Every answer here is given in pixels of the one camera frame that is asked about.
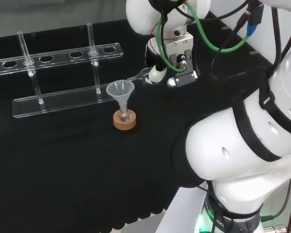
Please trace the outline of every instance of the funnel stem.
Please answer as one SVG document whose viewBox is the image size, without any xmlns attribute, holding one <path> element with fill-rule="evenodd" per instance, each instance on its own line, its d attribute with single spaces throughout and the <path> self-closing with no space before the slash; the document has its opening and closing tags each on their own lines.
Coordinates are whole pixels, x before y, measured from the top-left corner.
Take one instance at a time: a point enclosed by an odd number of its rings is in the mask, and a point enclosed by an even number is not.
<svg viewBox="0 0 291 233">
<path fill-rule="evenodd" d="M 127 102 L 123 103 L 123 104 L 120 104 L 120 109 L 122 110 L 123 115 L 127 116 L 127 113 L 128 113 Z"/>
</svg>

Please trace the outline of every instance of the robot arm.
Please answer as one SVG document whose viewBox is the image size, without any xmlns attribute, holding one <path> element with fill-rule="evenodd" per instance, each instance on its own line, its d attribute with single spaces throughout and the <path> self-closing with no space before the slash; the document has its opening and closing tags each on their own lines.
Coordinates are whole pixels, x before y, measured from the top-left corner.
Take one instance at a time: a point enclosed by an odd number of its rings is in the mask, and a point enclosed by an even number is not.
<svg viewBox="0 0 291 233">
<path fill-rule="evenodd" d="M 161 15 L 148 1 L 127 1 L 129 23 L 141 34 L 150 34 Z M 260 1 L 291 12 L 291 0 Z M 207 14 L 210 0 L 194 0 L 190 3 L 196 3 L 195 10 L 200 17 Z M 183 6 L 180 9 L 187 13 Z M 169 13 L 168 19 L 164 35 L 174 35 L 175 29 L 191 23 L 175 10 Z M 276 106 L 291 122 L 291 52 L 270 78 L 269 85 Z M 258 211 L 268 196 L 291 178 L 291 133 L 261 108 L 259 92 L 257 90 L 243 101 L 244 111 L 262 146 L 281 159 L 268 162 L 253 152 L 240 133 L 232 108 L 198 122 L 190 128 L 186 138 L 188 169 L 192 168 L 199 177 L 212 181 L 218 200 L 230 212 L 241 215 Z M 206 212 L 203 214 L 208 221 L 208 229 L 211 229 L 210 217 Z M 234 224 L 242 229 L 248 226 L 248 221 L 250 219 L 237 219 Z M 253 230 L 262 233 L 262 224 Z"/>
<path fill-rule="evenodd" d="M 196 10 L 197 15 L 204 18 L 209 12 L 211 0 L 190 0 L 189 3 Z M 181 5 L 179 8 L 189 14 L 185 5 Z M 150 35 L 161 17 L 161 13 L 152 7 L 149 0 L 127 0 L 126 15 L 132 29 L 141 35 Z M 166 35 L 173 35 L 175 29 L 190 23 L 192 23 L 190 20 L 174 9 L 168 15 L 168 21 L 165 25 L 165 31 L 168 32 Z"/>
</svg>

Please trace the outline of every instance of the white robot link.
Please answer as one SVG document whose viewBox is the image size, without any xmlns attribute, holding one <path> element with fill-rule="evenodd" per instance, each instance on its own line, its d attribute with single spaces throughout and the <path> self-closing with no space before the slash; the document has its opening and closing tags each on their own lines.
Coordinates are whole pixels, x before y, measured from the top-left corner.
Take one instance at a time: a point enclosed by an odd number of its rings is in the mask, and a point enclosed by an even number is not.
<svg viewBox="0 0 291 233">
<path fill-rule="evenodd" d="M 260 1 L 291 12 L 291 0 Z M 201 18 L 210 8 L 210 0 L 189 3 Z M 188 14 L 185 6 L 179 8 Z M 161 16 L 149 0 L 127 0 L 126 9 L 129 23 L 140 34 L 151 34 Z M 191 37 L 186 25 L 192 22 L 176 10 L 169 13 L 168 19 L 164 31 L 168 55 L 192 50 L 193 39 L 189 45 L 177 45 L 176 49 L 172 46 L 174 40 Z M 149 41 L 148 49 L 157 52 L 154 39 Z M 269 195 L 291 178 L 291 52 L 267 85 L 268 90 L 260 88 L 245 100 L 235 100 L 232 108 L 196 123 L 187 134 L 185 149 L 191 168 L 199 177 L 212 181 L 215 196 L 223 211 L 229 213 L 225 216 L 233 216 L 217 219 L 216 233 L 224 231 L 223 222 L 233 225 L 231 232 L 264 232 L 259 210 Z M 215 205 L 212 202 L 206 198 L 202 212 L 208 229 L 214 221 L 209 209 L 209 205 Z"/>
</svg>

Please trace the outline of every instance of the black table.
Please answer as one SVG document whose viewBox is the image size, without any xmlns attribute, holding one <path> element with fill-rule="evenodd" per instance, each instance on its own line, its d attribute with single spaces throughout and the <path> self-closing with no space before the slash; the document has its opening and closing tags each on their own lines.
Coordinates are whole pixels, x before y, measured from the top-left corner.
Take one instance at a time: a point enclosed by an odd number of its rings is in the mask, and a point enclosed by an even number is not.
<svg viewBox="0 0 291 233">
<path fill-rule="evenodd" d="M 204 24 L 220 46 L 230 35 L 222 23 Z M 93 25 L 95 43 L 119 42 L 124 56 L 100 62 L 101 83 L 136 75 L 144 67 L 149 36 L 126 20 Z M 181 185 L 170 163 L 170 148 L 186 125 L 228 108 L 231 98 L 257 88 L 257 74 L 216 84 L 210 80 L 214 52 L 197 36 L 202 76 L 169 89 L 136 84 L 129 108 L 137 114 L 130 132 L 113 126 L 117 102 L 20 119 L 12 100 L 34 95 L 26 73 L 0 76 L 0 233 L 108 233 L 125 223 L 167 208 Z M 86 27 L 26 34 L 31 54 L 87 46 Z M 235 38 L 230 46 L 239 42 Z M 17 37 L 0 38 L 0 58 L 20 56 Z M 268 62 L 243 46 L 220 55 L 215 72 L 233 74 Z M 42 93 L 94 85 L 89 63 L 37 70 Z"/>
</svg>

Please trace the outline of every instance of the transparent acrylic stand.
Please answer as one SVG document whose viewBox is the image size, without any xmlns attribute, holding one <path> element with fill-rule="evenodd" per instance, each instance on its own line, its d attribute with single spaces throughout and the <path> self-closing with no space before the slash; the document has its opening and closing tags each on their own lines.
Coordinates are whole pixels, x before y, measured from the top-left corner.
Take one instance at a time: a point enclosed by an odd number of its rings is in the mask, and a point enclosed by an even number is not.
<svg viewBox="0 0 291 233">
<path fill-rule="evenodd" d="M 91 23 L 87 24 L 87 30 L 89 47 L 34 54 L 31 56 L 28 53 L 22 32 L 17 33 L 23 56 L 0 59 L 0 75 L 27 71 L 36 96 L 13 100 L 13 117 L 28 117 L 113 100 L 106 92 L 108 83 L 100 85 L 98 61 L 120 57 L 123 55 L 123 51 L 118 43 L 95 47 Z M 95 86 L 41 94 L 39 83 L 35 76 L 36 69 L 86 61 L 91 63 Z"/>
</svg>

